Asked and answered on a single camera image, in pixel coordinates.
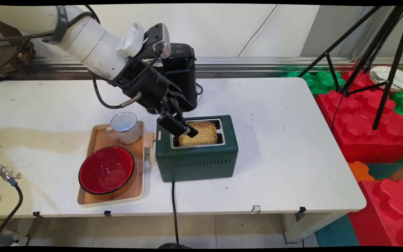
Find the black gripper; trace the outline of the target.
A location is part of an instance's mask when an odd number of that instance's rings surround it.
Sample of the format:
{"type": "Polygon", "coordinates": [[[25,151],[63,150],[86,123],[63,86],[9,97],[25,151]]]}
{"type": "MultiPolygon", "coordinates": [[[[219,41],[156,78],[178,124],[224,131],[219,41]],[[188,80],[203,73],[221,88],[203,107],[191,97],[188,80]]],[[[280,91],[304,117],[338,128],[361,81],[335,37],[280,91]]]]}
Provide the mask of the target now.
{"type": "Polygon", "coordinates": [[[112,85],[131,99],[141,93],[136,102],[147,112],[160,114],[157,123],[174,136],[194,138],[198,134],[183,117],[183,113],[196,108],[189,101],[189,58],[165,59],[157,67],[130,60],[112,85]]]}

